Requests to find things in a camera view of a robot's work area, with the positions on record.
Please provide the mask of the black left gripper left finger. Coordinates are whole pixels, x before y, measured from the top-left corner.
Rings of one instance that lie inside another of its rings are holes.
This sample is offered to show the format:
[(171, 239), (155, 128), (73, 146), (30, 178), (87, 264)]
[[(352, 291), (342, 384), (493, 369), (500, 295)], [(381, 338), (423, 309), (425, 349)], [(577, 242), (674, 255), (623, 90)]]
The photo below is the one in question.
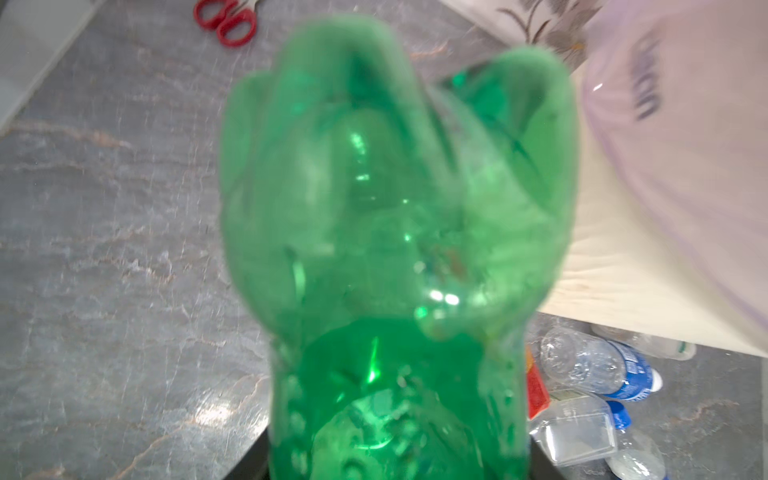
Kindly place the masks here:
[(224, 480), (269, 480), (270, 442), (265, 429)]

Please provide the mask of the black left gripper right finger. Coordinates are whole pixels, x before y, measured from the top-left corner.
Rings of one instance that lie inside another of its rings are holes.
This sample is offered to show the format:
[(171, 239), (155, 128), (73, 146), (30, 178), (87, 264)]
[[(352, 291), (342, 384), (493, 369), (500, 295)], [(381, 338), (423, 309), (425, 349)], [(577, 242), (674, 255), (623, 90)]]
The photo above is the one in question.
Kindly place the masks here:
[(529, 480), (566, 480), (538, 443), (530, 439)]

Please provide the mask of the green bottle yellow cap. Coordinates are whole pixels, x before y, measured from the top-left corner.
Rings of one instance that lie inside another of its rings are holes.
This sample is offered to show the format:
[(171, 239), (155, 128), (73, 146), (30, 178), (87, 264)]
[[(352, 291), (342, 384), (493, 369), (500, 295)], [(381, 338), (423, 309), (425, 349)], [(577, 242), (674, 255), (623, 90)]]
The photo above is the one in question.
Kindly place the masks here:
[(571, 239), (569, 69), (518, 46), (429, 83), (367, 16), (232, 89), (220, 228), (271, 340), (274, 479), (524, 479), (524, 336)]

